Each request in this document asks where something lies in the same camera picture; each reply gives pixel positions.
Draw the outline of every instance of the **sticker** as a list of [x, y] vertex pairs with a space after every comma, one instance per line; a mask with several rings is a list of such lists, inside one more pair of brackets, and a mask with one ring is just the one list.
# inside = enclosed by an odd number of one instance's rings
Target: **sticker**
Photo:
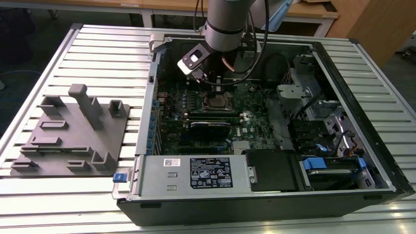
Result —
[[234, 187], [228, 157], [191, 159], [191, 187], [194, 189]]
[[180, 167], [182, 166], [182, 160], [179, 158], [166, 158], [163, 161], [164, 167]]
[[334, 18], [336, 19], [339, 16], [323, 15], [323, 18]]
[[130, 7], [139, 7], [138, 4], [124, 4], [124, 3], [122, 3], [120, 5], [122, 5], [122, 6], [130, 6]]

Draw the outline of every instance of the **white label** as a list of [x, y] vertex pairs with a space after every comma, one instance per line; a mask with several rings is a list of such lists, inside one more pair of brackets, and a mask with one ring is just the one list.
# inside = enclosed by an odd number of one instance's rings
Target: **white label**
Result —
[[164, 167], [180, 167], [182, 166], [182, 160], [179, 158], [166, 158], [163, 161]]
[[323, 15], [323, 18], [338, 18], [338, 16], [331, 16], [331, 15]]
[[120, 5], [122, 5], [122, 6], [130, 6], [130, 7], [139, 7], [138, 4], [124, 4], [124, 3], [122, 3]]

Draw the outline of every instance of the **table leg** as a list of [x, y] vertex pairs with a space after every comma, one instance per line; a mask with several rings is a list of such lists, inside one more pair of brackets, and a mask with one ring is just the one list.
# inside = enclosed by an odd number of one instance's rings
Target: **table leg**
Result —
[[154, 28], [154, 13], [151, 9], [142, 9], [143, 25], [146, 28]]
[[324, 19], [323, 23], [319, 25], [319, 28], [318, 28], [314, 36], [324, 38], [328, 34], [332, 23], [334, 23], [334, 19]]

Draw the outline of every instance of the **barcode sticker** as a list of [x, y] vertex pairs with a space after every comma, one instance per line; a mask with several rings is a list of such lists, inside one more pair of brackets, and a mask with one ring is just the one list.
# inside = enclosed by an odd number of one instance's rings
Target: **barcode sticker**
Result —
[[166, 158], [163, 161], [164, 167], [180, 167], [182, 166], [182, 160], [179, 158]]
[[139, 7], [139, 4], [126, 4], [126, 3], [122, 3], [120, 5], [122, 6], [130, 6], [130, 7]]

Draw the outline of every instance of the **black cable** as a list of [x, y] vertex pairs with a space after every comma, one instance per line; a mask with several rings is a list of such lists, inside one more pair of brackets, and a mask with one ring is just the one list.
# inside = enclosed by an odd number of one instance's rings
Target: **black cable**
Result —
[[263, 38], [263, 47], [262, 47], [262, 50], [260, 50], [260, 54], [258, 56], [258, 59], [256, 59], [256, 62], [255, 62], [255, 65], [254, 65], [254, 68], [250, 70], [250, 72], [247, 73], [246, 77], [235, 82], [231, 82], [231, 83], [222, 83], [222, 84], [216, 84], [216, 83], [212, 83], [210, 82], [208, 80], [204, 80], [204, 82], [210, 85], [214, 85], [214, 86], [228, 86], [228, 85], [236, 85], [236, 84], [240, 84], [244, 80], [248, 79], [248, 77], [251, 76], [252, 74], [252, 71], [260, 61], [260, 58], [263, 56], [263, 52], [264, 52], [264, 49], [266, 49], [266, 44], [267, 44], [267, 37], [268, 37], [268, 25], [270, 25], [270, 12], [268, 12], [268, 0], [264, 0], [264, 7], [266, 7], [266, 32], [264, 32], [264, 38]]
[[176, 18], [176, 16], [167, 16], [167, 15], [160, 15], [163, 18], [168, 18], [168, 19], [175, 19]]
[[204, 16], [204, 0], [202, 0], [202, 14], [203, 14], [203, 18], [206, 18], [206, 16]]
[[188, 17], [190, 17], [190, 16], [186, 16], [186, 17], [184, 17], [184, 19], [183, 19], [183, 21], [182, 21], [182, 23], [180, 23], [180, 25], [179, 25], [179, 26], [182, 26], [182, 25], [183, 25], [183, 23], [187, 21]]
[[254, 54], [254, 60], [250, 64], [250, 66], [243, 70], [243, 71], [238, 71], [235, 70], [234, 73], [235, 74], [244, 74], [247, 73], [252, 68], [254, 68], [254, 65], [255, 65], [255, 62], [256, 62], [256, 57], [258, 57], [258, 36], [256, 36], [256, 29], [255, 29], [255, 21], [254, 21], [254, 16], [252, 16], [252, 12], [248, 13], [250, 15], [250, 21], [251, 21], [251, 24], [252, 24], [252, 33], [254, 33], [254, 39], [255, 39], [255, 54]]
[[294, 140], [294, 138], [290, 138], [290, 137], [282, 135], [280, 133], [278, 133], [278, 131], [275, 130], [274, 125], [271, 125], [271, 127], [272, 127], [272, 129], [274, 129], [274, 132], [275, 132], [279, 136], [282, 136], [282, 137], [286, 138], [286, 139]]
[[318, 101], [318, 99], [320, 98], [322, 95], [323, 95], [323, 92], [320, 91], [320, 93], [316, 94], [316, 95], [311, 98], [310, 102], [303, 106], [303, 108], [300, 108], [299, 112], [296, 113], [295, 119], [296, 119], [296, 118], [299, 117], [299, 115], [307, 110], [307, 108]]
[[200, 0], [196, 0], [196, 6], [195, 6], [195, 12], [194, 12], [194, 31], [198, 33], [198, 30], [196, 30], [196, 13], [198, 13], [198, 7], [200, 5]]
[[262, 70], [262, 76], [260, 76], [260, 80], [263, 80], [263, 81], [267, 81], [267, 65], [268, 65], [271, 59], [275, 56], [282, 57], [286, 60], [287, 72], [290, 72], [290, 70], [291, 70], [291, 62], [288, 61], [288, 59], [284, 56], [284, 54], [282, 54], [280, 52], [271, 53], [268, 56], [264, 57], [263, 62], [262, 62], [262, 69], [260, 69]]
[[350, 132], [351, 132], [350, 130], [346, 130], [346, 131], [340, 134], [339, 139], [338, 139], [336, 146], [335, 146], [335, 148], [334, 148], [334, 152], [332, 152], [332, 154], [331, 154], [331, 157], [336, 157], [338, 152], [339, 152], [339, 145], [340, 145], [340, 143], [342, 143], [342, 141], [343, 141], [343, 138], [344, 138], [346, 134], [350, 133]]

